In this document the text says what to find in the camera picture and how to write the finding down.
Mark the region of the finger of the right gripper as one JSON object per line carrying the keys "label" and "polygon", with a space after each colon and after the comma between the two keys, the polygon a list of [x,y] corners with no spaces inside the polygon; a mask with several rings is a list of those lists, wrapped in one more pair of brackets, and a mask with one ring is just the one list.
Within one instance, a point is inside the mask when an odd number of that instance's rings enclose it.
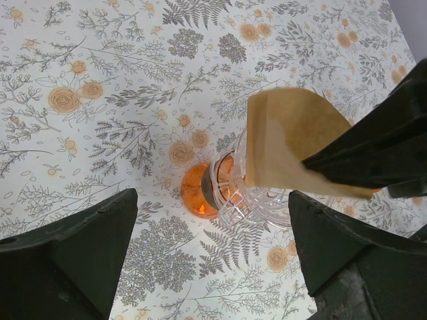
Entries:
{"label": "finger of the right gripper", "polygon": [[426,196],[426,60],[367,116],[302,163],[333,183],[387,188],[395,199]]}

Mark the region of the clear glass dripper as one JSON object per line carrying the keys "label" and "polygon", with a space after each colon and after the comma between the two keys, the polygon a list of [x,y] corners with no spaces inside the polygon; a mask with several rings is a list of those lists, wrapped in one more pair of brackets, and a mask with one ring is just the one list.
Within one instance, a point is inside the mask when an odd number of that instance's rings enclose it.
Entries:
{"label": "clear glass dripper", "polygon": [[203,174],[203,194],[218,210],[218,219],[226,227],[269,223],[290,230],[290,191],[246,185],[246,140],[247,133],[243,130],[214,158]]}

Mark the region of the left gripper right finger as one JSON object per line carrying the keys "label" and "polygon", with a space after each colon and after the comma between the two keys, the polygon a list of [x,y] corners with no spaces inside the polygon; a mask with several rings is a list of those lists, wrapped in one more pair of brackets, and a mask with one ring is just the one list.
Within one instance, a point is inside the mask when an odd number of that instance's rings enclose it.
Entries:
{"label": "left gripper right finger", "polygon": [[401,237],[299,191],[288,207],[312,319],[426,318],[425,227]]}

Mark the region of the brown paper coffee filter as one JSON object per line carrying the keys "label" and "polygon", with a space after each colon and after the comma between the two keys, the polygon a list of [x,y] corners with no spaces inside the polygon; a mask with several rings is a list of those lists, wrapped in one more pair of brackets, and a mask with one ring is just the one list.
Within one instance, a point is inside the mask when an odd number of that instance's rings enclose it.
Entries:
{"label": "brown paper coffee filter", "polygon": [[371,189],[332,183],[302,164],[350,128],[328,100],[307,89],[284,87],[250,96],[246,186],[370,199]]}

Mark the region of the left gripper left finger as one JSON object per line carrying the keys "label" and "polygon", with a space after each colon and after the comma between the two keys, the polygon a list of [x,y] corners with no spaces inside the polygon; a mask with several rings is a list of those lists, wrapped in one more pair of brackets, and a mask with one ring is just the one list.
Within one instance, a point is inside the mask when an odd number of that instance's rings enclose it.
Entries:
{"label": "left gripper left finger", "polygon": [[126,189],[1,240],[2,319],[108,319],[135,220]]}

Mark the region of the orange glass carafe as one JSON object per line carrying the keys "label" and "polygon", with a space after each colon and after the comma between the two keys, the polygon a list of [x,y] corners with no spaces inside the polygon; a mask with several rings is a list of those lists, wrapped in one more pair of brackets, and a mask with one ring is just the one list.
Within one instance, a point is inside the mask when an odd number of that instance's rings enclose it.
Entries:
{"label": "orange glass carafe", "polygon": [[190,167],[181,181],[181,198],[196,217],[212,220],[227,206],[242,206],[242,197],[232,182],[234,158],[228,153],[218,161]]}

